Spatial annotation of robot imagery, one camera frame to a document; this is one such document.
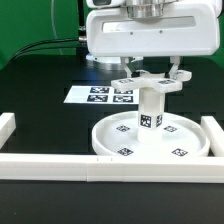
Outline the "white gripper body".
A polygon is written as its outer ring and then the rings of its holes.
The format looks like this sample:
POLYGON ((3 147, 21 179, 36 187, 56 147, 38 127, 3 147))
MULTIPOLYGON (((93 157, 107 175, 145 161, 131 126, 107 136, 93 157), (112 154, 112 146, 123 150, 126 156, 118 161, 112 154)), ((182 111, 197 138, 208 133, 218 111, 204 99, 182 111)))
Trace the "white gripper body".
POLYGON ((221 0, 86 0, 96 57, 211 55, 220 45, 221 0))

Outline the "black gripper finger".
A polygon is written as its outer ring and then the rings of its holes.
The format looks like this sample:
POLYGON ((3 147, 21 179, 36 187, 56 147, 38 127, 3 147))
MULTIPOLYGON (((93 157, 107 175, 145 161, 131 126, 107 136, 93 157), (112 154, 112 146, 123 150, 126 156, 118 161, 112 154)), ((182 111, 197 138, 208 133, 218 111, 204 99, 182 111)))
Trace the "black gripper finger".
POLYGON ((129 65, 129 59, 125 58, 125 57, 120 57, 120 60, 121 60, 121 65, 123 66, 123 68, 127 74, 127 78, 131 78, 133 71, 132 71, 131 66, 129 65))
POLYGON ((179 68, 181 57, 180 56, 171 56, 170 57, 170 63, 172 64, 171 69, 169 71, 169 77, 174 78, 175 77, 175 72, 179 68))

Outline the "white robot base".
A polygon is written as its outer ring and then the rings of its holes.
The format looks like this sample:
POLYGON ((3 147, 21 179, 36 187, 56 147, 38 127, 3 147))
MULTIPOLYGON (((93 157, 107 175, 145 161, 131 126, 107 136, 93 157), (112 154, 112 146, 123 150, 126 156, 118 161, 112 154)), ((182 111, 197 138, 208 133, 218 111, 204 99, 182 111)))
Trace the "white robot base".
MULTIPOLYGON (((99 68, 108 71, 119 71, 124 70, 121 65, 120 57, 94 57, 92 54, 86 55, 86 62, 88 66, 99 68)), ((129 60, 129 65, 131 68, 140 67, 143 63, 142 57, 131 57, 129 60)))

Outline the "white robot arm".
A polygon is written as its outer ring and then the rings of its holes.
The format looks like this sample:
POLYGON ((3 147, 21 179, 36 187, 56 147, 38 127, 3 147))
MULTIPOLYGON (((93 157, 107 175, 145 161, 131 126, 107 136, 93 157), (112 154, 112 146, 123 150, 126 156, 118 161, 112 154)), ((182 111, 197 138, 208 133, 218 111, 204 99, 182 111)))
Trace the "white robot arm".
POLYGON ((175 77, 183 56, 220 46, 222 0, 87 0, 87 46, 95 57, 168 57, 175 77))

